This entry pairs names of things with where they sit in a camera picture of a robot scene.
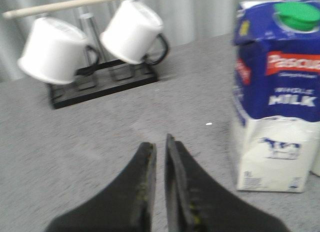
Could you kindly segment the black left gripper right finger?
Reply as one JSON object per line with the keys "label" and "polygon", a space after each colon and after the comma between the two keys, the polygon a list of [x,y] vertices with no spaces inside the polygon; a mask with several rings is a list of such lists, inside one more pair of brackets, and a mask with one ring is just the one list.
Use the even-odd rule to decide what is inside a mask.
{"label": "black left gripper right finger", "polygon": [[165,145],[165,200],[170,232],[287,232],[278,218],[214,180],[171,134]]}

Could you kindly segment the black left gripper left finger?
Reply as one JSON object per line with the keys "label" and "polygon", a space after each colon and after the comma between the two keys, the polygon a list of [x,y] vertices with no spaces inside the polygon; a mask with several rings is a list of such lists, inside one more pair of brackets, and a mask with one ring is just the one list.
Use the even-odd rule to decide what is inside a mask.
{"label": "black left gripper left finger", "polygon": [[157,149],[143,142],[121,173],[82,205],[53,219],[48,232],[149,232],[156,188]]}

